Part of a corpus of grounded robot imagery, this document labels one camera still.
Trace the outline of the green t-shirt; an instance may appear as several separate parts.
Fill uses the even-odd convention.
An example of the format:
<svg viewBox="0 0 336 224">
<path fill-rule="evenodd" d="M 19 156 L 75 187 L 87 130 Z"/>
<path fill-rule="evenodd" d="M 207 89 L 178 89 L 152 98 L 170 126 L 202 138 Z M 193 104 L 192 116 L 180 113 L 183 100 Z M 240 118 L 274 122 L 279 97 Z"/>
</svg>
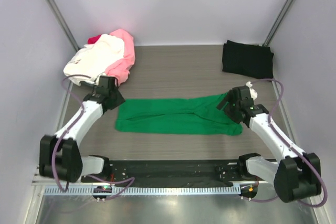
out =
<svg viewBox="0 0 336 224">
<path fill-rule="evenodd" d="M 128 99 L 118 108 L 115 129 L 155 134 L 240 135 L 243 127 L 217 109 L 224 96 Z"/>
</svg>

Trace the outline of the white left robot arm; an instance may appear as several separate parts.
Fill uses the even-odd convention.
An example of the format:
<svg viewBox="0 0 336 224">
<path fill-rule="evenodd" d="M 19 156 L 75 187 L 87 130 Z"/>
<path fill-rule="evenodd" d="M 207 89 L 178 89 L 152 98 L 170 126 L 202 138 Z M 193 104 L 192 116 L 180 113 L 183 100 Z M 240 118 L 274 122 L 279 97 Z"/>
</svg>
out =
<svg viewBox="0 0 336 224">
<path fill-rule="evenodd" d="M 105 182 L 112 174 L 109 159 L 99 155 L 82 157 L 79 146 L 98 119 L 125 102 L 118 90 L 118 81 L 115 77 L 100 77 L 93 91 L 83 99 L 69 93 L 79 102 L 79 110 L 56 133 L 41 138 L 39 174 L 58 182 L 75 183 L 88 175 Z"/>
</svg>

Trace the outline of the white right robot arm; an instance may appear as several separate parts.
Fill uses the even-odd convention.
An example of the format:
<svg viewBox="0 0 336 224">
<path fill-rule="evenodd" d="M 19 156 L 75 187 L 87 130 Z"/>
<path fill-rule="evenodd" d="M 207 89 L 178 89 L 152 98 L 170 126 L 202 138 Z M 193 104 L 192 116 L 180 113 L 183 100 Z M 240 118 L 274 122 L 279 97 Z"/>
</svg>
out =
<svg viewBox="0 0 336 224">
<path fill-rule="evenodd" d="M 238 176 L 245 180 L 256 176 L 270 183 L 283 202 L 320 195 L 323 189 L 319 157 L 298 147 L 277 126 L 270 112 L 255 104 L 256 98 L 252 82 L 247 82 L 230 89 L 217 106 L 233 122 L 243 123 L 256 133 L 276 160 L 273 163 L 257 153 L 242 155 L 236 167 Z"/>
</svg>

